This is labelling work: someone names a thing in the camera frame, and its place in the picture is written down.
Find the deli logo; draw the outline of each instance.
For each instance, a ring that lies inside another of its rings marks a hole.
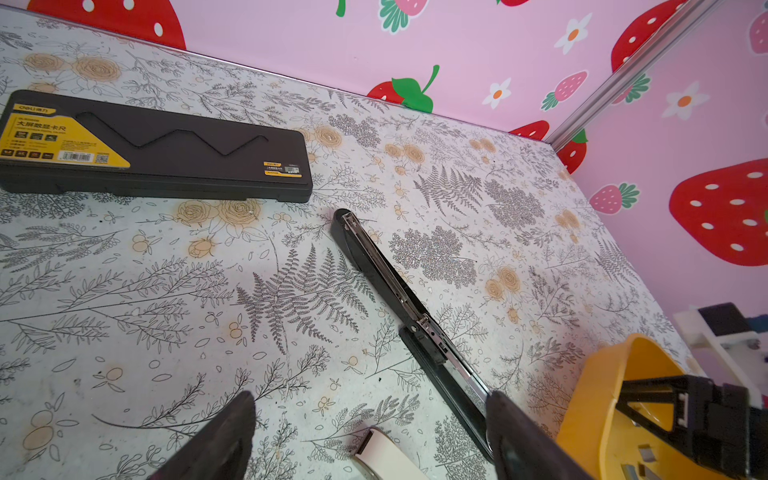
[[[16,111],[25,111],[30,114],[43,114],[53,115],[56,113],[54,108],[35,107],[34,105],[14,104],[13,109]]]

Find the white flower print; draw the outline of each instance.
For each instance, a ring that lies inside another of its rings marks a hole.
[[[667,103],[669,106],[667,110],[661,114],[662,118],[671,117],[677,115],[681,120],[688,120],[690,115],[694,111],[694,107],[701,105],[705,101],[710,99],[707,94],[700,94],[699,82],[695,81],[685,89],[683,93],[673,92],[667,94]]]
[[[488,97],[485,97],[485,100],[482,101],[482,104],[491,104],[491,108],[496,109],[500,101],[504,100],[512,94],[512,92],[507,89],[510,81],[512,81],[512,79],[507,78],[502,82],[502,84],[491,84],[491,93],[488,95]]]
[[[587,37],[589,33],[587,31],[587,23],[589,23],[592,14],[587,14],[581,21],[577,21],[575,18],[568,20],[568,27],[565,29],[565,35],[560,37],[558,43],[554,44],[555,48],[563,48],[563,55],[566,55],[574,46],[577,41],[582,41]]]

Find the strawberry sticker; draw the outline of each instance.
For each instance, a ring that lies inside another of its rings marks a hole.
[[[750,26],[750,47],[758,55],[768,53],[768,2],[763,4],[766,11],[755,18]]]
[[[606,185],[592,195],[589,204],[601,214],[613,215],[622,208],[632,208],[637,202],[637,195],[640,195],[640,191],[634,185]]]
[[[580,71],[577,74],[573,74],[568,78],[564,78],[554,91],[551,91],[547,94],[546,98],[541,103],[541,109],[543,111],[547,111],[550,108],[557,107],[558,103],[561,101],[566,101],[569,99],[576,92],[576,90],[578,90],[581,84],[584,83],[584,80],[587,79],[587,75],[588,72],[585,70]]]
[[[516,7],[518,5],[522,5],[526,3],[528,0],[496,0],[496,5],[503,3],[504,5],[507,5],[508,7]]]
[[[170,0],[31,0],[32,12],[186,50]]]
[[[768,265],[768,158],[681,182],[670,213],[702,247],[729,263]]]
[[[408,28],[410,18],[419,16],[429,0],[381,0],[382,30],[395,34]]]
[[[587,132],[584,128],[579,131],[573,140],[569,141],[558,152],[558,158],[563,162],[563,165],[568,169],[568,173],[572,174],[584,161],[587,156]]]
[[[612,102],[613,105],[620,104],[621,102],[624,103],[632,103],[633,101],[640,98],[640,96],[648,91],[650,88],[650,77],[647,77],[645,74],[642,74],[640,77],[637,78],[634,82],[632,82],[632,85],[625,90],[621,95],[618,96],[616,100]]]
[[[516,128],[509,132],[519,137],[532,138],[534,140],[544,140],[544,136],[549,132],[549,122],[546,120],[535,121],[523,127]]]
[[[393,78],[392,81],[385,81],[376,85],[368,93],[368,96],[431,114],[434,105],[432,99],[427,97],[424,92],[435,81],[439,71],[440,65],[432,67],[432,76],[423,89],[413,78]]]
[[[656,5],[629,24],[611,52],[611,68],[618,70],[664,23],[683,6],[685,0],[669,0]]]

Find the white tape roll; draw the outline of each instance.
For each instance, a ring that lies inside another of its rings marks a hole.
[[[419,467],[377,429],[370,430],[370,437],[363,440],[355,458],[381,480],[427,480]]]

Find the barcode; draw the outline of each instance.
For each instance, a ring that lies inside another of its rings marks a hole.
[[[74,151],[58,152],[59,160],[90,162],[93,161],[93,156],[93,154],[82,154]]]

